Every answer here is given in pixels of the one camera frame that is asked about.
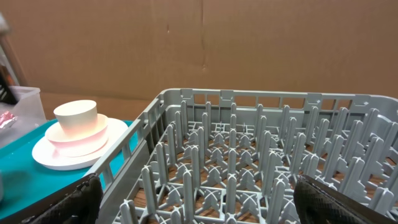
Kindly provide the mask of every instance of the pink bowl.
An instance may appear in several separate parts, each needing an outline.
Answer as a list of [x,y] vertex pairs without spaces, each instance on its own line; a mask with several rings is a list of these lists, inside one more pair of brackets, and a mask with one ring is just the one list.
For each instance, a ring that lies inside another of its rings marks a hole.
[[83,138],[68,137],[60,123],[55,123],[45,132],[45,137],[53,144],[61,156],[77,157],[90,154],[104,146],[108,140],[106,129],[108,127],[108,117],[97,114],[98,122],[94,130],[83,134]]

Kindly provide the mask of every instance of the teal mat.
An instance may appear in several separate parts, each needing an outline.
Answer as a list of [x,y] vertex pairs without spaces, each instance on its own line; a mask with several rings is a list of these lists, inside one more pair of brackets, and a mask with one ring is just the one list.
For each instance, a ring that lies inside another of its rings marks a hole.
[[[44,197],[80,179],[89,167],[71,171],[48,169],[33,160],[34,145],[56,120],[49,121],[17,141],[0,149],[0,171],[4,186],[4,198],[0,202],[0,220],[26,208]],[[125,121],[130,126],[132,121]],[[137,136],[130,139],[130,149],[137,145]],[[123,165],[123,155],[119,153],[110,163],[115,174]]]

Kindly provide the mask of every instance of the clear plastic container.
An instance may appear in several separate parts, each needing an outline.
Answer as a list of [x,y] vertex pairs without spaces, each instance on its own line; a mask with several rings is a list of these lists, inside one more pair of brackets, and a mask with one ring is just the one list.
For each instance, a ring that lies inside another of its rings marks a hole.
[[10,89],[19,99],[19,102],[15,106],[0,104],[0,113],[10,111],[18,119],[10,128],[0,131],[0,147],[19,139],[47,121],[39,88],[10,86]]

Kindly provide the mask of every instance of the gray plastic dish rack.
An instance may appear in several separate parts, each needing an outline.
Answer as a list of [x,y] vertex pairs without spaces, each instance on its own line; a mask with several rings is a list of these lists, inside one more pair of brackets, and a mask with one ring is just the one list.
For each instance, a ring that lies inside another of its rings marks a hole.
[[[206,103],[195,103],[203,95]],[[213,95],[217,105],[208,102]],[[253,105],[236,105],[242,96]],[[277,99],[275,108],[259,104],[268,98]],[[284,105],[291,98],[302,108]],[[88,171],[106,182],[98,223],[248,223],[247,213],[257,223],[300,223],[299,174],[398,220],[397,121],[398,100],[386,96],[164,90]],[[120,151],[124,164],[112,174]],[[134,204],[140,189],[145,207]]]

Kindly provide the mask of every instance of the bowl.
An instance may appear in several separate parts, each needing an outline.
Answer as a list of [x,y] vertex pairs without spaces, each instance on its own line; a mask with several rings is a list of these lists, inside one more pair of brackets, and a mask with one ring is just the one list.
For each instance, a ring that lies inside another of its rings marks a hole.
[[97,103],[93,100],[72,101],[57,107],[54,115],[67,136],[83,138],[95,130]]
[[90,135],[73,137],[66,135],[59,122],[51,125],[45,132],[47,140],[53,144],[61,156],[77,157],[90,154],[101,148],[108,140],[108,117],[97,114],[97,124]]

